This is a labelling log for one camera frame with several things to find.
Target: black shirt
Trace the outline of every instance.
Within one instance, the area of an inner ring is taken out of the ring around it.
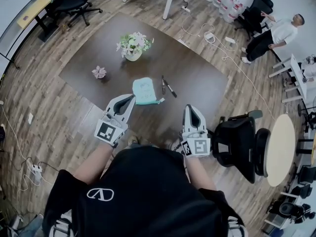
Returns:
[[[121,151],[100,181],[87,185],[61,170],[43,229],[72,209],[79,237],[227,236],[232,210],[223,192],[197,190],[181,154],[154,147]]]

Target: light blue cloth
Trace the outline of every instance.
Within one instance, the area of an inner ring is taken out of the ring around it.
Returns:
[[[153,80],[148,77],[133,82],[133,93],[136,96],[137,105],[160,104],[164,99],[157,101]]]

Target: hand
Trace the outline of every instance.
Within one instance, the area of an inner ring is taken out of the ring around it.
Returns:
[[[268,15],[265,12],[261,11],[261,16],[266,18]]]

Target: white flowers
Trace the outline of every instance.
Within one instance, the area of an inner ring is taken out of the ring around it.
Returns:
[[[106,71],[104,68],[100,68],[100,66],[97,66],[95,70],[92,70],[93,75],[95,78],[103,78],[106,75]]]
[[[122,58],[129,54],[140,53],[141,51],[146,51],[154,43],[153,40],[148,40],[146,35],[142,35],[140,32],[127,34],[120,38],[120,42],[117,43],[117,51],[121,50]]]

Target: chair base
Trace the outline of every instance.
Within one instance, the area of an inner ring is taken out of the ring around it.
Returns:
[[[78,10],[73,10],[70,12],[71,15],[74,15],[76,14],[69,22],[68,22],[68,27],[71,28],[73,25],[72,23],[79,17],[79,16],[82,16],[83,17],[83,20],[85,22],[85,25],[86,26],[89,26],[90,23],[87,21],[86,17],[85,17],[85,13],[87,12],[92,12],[92,11],[99,11],[99,13],[102,13],[103,10],[101,8],[94,8],[94,9],[87,9],[89,7],[92,7],[92,3],[90,2],[87,2],[87,4],[83,7],[80,7]]]

